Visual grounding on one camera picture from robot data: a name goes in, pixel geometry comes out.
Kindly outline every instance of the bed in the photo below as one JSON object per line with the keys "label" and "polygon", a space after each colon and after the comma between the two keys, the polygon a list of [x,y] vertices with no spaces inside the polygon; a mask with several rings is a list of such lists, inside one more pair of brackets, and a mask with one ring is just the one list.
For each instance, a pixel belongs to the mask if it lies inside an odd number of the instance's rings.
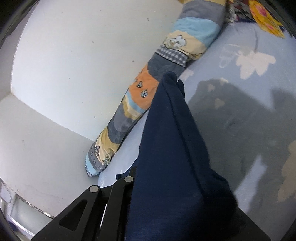
{"label": "bed", "polygon": [[[227,25],[180,79],[208,148],[243,210],[272,241],[296,218],[296,40],[253,23]],[[133,127],[98,185],[135,161],[147,113]]]}

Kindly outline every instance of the dark blue fabric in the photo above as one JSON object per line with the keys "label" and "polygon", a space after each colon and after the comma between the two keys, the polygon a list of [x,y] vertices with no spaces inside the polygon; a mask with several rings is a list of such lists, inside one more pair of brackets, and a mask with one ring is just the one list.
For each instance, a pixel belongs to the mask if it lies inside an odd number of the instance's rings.
{"label": "dark blue fabric", "polygon": [[152,101],[136,165],[126,241],[204,240],[229,223],[236,200],[210,168],[173,72],[164,75]]}

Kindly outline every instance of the blanket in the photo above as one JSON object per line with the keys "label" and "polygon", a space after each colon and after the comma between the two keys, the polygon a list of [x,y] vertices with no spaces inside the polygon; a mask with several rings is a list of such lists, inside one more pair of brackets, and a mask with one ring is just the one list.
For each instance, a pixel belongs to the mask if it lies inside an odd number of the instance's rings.
{"label": "blanket", "polygon": [[126,240],[213,240],[232,218],[236,200],[210,168],[184,96],[182,81],[165,74],[143,130]]}
{"label": "blanket", "polygon": [[89,177],[101,173],[120,144],[150,107],[163,75],[177,76],[206,51],[224,21],[226,0],[185,0],[182,13],[160,47],[129,86],[118,109],[86,155]]}

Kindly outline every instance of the metal bolt head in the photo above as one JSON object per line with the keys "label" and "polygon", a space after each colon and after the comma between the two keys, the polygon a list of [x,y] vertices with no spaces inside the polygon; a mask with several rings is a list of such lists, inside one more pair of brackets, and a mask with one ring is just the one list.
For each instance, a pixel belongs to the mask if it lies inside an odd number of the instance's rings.
{"label": "metal bolt head", "polygon": [[91,187],[89,188],[89,190],[90,190],[91,192],[97,192],[97,191],[99,190],[99,188],[98,188],[97,186],[91,186]]}
{"label": "metal bolt head", "polygon": [[125,180],[127,183],[130,183],[130,182],[133,181],[133,177],[128,176],[128,177],[126,177],[124,180]]}

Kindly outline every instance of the orange fabric patch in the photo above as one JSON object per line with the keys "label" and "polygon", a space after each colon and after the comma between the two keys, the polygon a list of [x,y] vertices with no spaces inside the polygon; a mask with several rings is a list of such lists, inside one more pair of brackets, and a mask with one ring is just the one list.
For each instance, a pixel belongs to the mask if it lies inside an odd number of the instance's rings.
{"label": "orange fabric patch", "polygon": [[149,74],[146,65],[136,77],[136,81],[129,87],[133,102],[140,108],[147,110],[151,105],[158,84],[159,82]]}

